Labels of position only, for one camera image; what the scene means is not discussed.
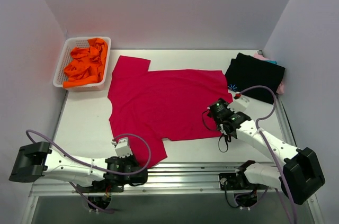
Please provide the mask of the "folded black t-shirt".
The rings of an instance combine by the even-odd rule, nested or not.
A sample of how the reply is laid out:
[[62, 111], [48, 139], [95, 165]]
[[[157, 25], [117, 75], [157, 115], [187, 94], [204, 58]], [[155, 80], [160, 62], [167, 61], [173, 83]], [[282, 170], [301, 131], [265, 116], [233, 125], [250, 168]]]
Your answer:
[[234, 92], [262, 85], [277, 93], [284, 72], [285, 68], [280, 65], [239, 53], [231, 60], [225, 78], [228, 88]]

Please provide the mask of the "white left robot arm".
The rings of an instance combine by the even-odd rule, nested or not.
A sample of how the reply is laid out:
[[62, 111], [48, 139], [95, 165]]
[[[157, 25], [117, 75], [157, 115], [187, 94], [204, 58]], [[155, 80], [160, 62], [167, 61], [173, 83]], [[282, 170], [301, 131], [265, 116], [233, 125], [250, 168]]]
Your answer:
[[114, 145], [117, 155], [110, 158], [76, 156], [78, 163], [65, 154], [52, 150], [50, 143], [37, 142], [19, 149], [9, 176], [11, 182], [33, 183], [40, 178], [72, 182], [85, 193], [105, 190], [123, 192], [125, 185], [139, 186], [148, 180], [146, 169], [140, 171], [128, 138]]

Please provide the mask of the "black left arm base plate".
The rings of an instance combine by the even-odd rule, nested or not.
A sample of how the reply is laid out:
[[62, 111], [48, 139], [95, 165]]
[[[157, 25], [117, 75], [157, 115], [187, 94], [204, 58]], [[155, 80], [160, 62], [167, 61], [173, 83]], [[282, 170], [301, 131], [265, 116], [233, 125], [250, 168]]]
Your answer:
[[123, 192], [124, 185], [111, 180], [93, 181], [88, 187], [83, 187], [85, 192], [106, 193], [106, 192]]

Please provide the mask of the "aluminium rail frame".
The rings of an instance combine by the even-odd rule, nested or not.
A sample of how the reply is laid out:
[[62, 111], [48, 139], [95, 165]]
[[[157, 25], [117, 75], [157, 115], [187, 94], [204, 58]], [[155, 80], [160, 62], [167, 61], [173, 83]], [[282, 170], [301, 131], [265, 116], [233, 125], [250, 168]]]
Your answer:
[[[108, 118], [112, 106], [104, 91], [69, 93], [64, 101], [54, 140], [65, 151], [85, 157], [110, 157], [112, 132]], [[115, 196], [124, 211], [115, 223], [287, 223], [274, 190], [264, 194], [252, 210], [233, 210], [219, 188], [218, 174], [230, 173], [246, 160], [269, 160], [251, 146], [234, 141], [226, 153], [217, 138], [164, 141], [168, 157], [149, 172], [145, 185], [126, 186]]]

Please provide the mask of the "folded teal t-shirt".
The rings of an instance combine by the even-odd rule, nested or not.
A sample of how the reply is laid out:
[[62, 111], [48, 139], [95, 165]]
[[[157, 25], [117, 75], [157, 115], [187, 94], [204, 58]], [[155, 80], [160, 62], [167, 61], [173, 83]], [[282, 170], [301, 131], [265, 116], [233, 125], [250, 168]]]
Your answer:
[[275, 65], [278, 64], [277, 61], [275, 61], [275, 60], [266, 60], [266, 62], [270, 62], [270, 63], [275, 64]]

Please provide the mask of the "crimson red t-shirt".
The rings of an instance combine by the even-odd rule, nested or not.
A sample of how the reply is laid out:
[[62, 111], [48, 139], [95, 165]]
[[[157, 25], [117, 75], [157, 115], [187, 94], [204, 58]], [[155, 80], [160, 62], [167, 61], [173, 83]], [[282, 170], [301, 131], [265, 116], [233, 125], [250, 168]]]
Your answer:
[[108, 92], [113, 136], [133, 134], [132, 152], [140, 166], [149, 168], [167, 158], [163, 139], [217, 137], [215, 123], [204, 111], [220, 98], [233, 101], [220, 70], [150, 71], [150, 63], [120, 56]]

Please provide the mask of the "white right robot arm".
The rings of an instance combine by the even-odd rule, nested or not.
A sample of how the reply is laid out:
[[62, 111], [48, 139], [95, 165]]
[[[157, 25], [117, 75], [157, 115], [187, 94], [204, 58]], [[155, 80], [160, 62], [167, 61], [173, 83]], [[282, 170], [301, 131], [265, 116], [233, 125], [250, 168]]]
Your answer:
[[232, 103], [220, 98], [207, 108], [222, 136], [247, 143], [275, 163], [266, 166], [248, 160], [238, 167], [236, 184], [244, 189], [252, 185], [281, 189], [295, 204], [302, 205], [325, 184], [316, 153], [308, 147], [292, 146], [259, 127], [244, 113], [248, 104], [244, 97]]

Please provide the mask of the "crumpled orange t-shirt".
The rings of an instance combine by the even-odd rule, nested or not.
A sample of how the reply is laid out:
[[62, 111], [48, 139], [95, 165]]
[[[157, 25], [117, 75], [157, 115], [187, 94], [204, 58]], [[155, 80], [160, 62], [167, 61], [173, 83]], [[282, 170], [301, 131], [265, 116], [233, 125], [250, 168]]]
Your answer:
[[100, 83], [104, 77], [108, 45], [101, 38], [88, 39], [88, 48], [74, 48], [72, 61], [64, 68], [64, 88]]

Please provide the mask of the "folded pink t-shirt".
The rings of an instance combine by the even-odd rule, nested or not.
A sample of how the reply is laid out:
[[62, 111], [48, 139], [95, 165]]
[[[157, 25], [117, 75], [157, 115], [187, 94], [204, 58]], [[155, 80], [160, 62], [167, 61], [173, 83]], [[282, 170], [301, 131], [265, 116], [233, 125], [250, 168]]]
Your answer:
[[[268, 58], [265, 58], [262, 53], [260, 53], [259, 51], [257, 51], [254, 56], [254, 58], [258, 59], [258, 60], [262, 60], [262, 61], [266, 61], [266, 60], [270, 60]], [[276, 91], [277, 94], [283, 94], [284, 93], [284, 83], [283, 81], [281, 81], [281, 83], [279, 84], [278, 88], [277, 88], [277, 91]]]

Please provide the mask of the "white plastic basket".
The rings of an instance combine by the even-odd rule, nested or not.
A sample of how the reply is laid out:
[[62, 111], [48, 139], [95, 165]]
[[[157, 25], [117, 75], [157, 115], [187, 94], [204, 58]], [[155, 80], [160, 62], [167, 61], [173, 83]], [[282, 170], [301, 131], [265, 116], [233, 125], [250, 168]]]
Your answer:
[[[64, 74], [64, 68], [72, 61], [72, 57], [70, 56], [70, 52], [78, 47], [78, 48], [88, 48], [88, 39], [92, 38], [101, 38], [103, 39], [108, 45], [108, 54], [106, 57], [106, 64], [105, 64], [105, 71], [103, 80], [100, 83], [95, 84], [88, 84], [79, 87], [73, 88], [64, 88], [63, 83], [67, 80], [67, 76]], [[65, 41], [64, 47], [62, 49], [58, 65], [56, 68], [56, 72], [53, 78], [53, 85], [55, 87], [64, 88], [68, 91], [100, 91], [104, 88], [104, 82], [106, 79], [107, 71], [108, 71], [108, 63], [110, 57], [110, 48], [111, 48], [111, 39], [109, 37], [76, 37], [76, 38], [69, 38]]]

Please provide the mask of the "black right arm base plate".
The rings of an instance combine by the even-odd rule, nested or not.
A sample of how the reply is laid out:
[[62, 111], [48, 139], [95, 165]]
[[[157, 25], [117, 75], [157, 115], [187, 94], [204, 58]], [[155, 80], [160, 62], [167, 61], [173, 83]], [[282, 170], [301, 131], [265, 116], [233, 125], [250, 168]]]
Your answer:
[[255, 185], [245, 184], [236, 175], [236, 173], [219, 173], [219, 187], [222, 191], [231, 190], [254, 190]]

